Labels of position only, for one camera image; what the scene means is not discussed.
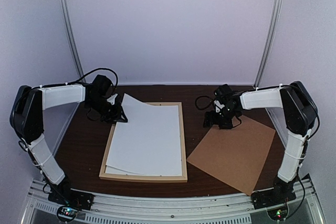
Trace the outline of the white mat board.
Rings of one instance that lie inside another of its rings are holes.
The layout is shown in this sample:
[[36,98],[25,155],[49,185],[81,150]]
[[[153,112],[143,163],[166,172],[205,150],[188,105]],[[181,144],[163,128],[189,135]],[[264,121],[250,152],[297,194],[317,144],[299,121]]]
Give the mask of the white mat board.
[[133,173],[130,171],[122,170],[122,169],[117,169],[112,166],[106,166],[105,168],[105,173],[106,174],[115,174],[115,175],[128,175],[128,176],[144,176],[144,174],[139,174],[139,173]]

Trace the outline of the brown backing board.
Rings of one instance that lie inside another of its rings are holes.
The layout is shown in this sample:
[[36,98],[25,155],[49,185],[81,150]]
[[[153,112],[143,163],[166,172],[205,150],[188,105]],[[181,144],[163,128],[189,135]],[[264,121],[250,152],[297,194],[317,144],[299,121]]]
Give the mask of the brown backing board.
[[275,130],[246,116],[230,130],[212,126],[188,163],[250,196],[267,159]]

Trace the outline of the light wooden picture frame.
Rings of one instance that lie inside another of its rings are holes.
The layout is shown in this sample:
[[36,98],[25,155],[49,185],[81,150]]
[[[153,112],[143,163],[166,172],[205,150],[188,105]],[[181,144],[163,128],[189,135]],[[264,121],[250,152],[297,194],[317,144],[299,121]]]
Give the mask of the light wooden picture frame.
[[109,132],[107,144],[104,150],[104,155],[99,171],[100,179],[121,181],[121,182],[136,182],[136,183],[186,183],[188,181],[182,102],[148,102],[148,104],[154,106],[177,105],[179,108],[180,144],[181,144],[181,162],[182,162],[181,176],[144,176],[144,175],[132,175],[132,174],[107,173],[106,172],[108,167],[107,159],[115,129],[115,125],[113,124]]

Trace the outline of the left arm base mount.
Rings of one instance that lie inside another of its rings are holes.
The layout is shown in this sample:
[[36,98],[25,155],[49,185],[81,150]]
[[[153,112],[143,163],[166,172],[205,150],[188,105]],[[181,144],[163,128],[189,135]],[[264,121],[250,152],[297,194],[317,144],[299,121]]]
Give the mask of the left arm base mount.
[[64,198],[56,192],[51,192],[48,196],[48,200],[80,210],[90,210],[93,204],[94,195],[72,190],[70,196]]

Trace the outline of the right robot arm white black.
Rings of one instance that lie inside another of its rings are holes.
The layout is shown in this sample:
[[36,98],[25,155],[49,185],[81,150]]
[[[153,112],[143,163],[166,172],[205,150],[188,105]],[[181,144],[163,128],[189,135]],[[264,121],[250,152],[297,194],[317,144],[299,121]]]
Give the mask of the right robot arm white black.
[[272,203],[279,204],[292,192],[299,169],[306,157],[310,139],[320,126],[318,109],[300,81],[279,84],[248,91],[235,91],[224,84],[214,91],[214,98],[205,106],[204,127],[217,125],[220,129],[234,128],[233,119],[239,119],[244,110],[281,108],[288,130],[284,157],[269,192]]

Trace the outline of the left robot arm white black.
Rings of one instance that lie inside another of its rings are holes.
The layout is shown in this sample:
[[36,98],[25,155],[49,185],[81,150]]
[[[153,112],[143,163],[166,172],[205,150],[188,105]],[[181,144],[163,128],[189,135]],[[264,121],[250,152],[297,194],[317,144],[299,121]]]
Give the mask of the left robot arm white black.
[[34,165],[46,180],[59,186],[66,180],[66,174],[57,164],[44,136],[44,111],[72,103],[84,105],[100,114],[100,120],[108,123],[127,123],[121,101],[113,93],[106,96],[112,82],[103,75],[97,75],[92,83],[74,81],[19,88],[10,115],[10,125],[19,137],[21,148],[28,153]]

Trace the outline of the cat photo print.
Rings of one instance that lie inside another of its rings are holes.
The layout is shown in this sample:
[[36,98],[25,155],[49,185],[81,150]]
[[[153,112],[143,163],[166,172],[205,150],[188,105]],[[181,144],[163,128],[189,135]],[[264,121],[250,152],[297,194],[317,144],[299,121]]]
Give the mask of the cat photo print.
[[107,166],[144,176],[181,176],[178,106],[154,106],[125,94],[128,123],[117,123]]

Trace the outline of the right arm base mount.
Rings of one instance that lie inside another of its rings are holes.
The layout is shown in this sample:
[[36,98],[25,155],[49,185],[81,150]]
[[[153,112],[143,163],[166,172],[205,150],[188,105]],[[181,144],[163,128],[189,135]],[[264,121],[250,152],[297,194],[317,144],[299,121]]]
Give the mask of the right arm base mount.
[[277,194],[274,189],[256,191],[251,195],[254,209],[268,208],[275,205],[285,204],[296,199],[294,192]]

